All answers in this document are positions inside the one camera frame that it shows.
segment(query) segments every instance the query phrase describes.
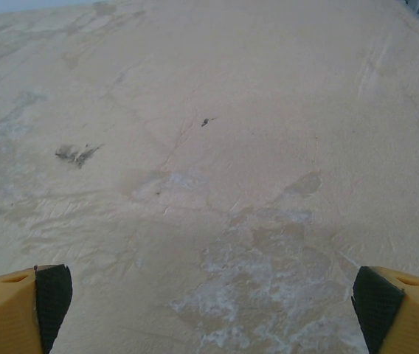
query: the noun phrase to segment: yellow object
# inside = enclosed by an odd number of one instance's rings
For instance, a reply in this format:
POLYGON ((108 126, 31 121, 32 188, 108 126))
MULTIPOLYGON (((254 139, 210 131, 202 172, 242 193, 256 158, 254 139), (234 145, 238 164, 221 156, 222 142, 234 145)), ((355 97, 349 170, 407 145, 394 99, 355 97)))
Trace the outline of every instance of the yellow object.
POLYGON ((35 272, 0 276, 0 354, 40 354, 35 313, 35 272))
POLYGON ((419 354, 419 277, 380 267, 372 270, 405 292, 379 353, 419 354))

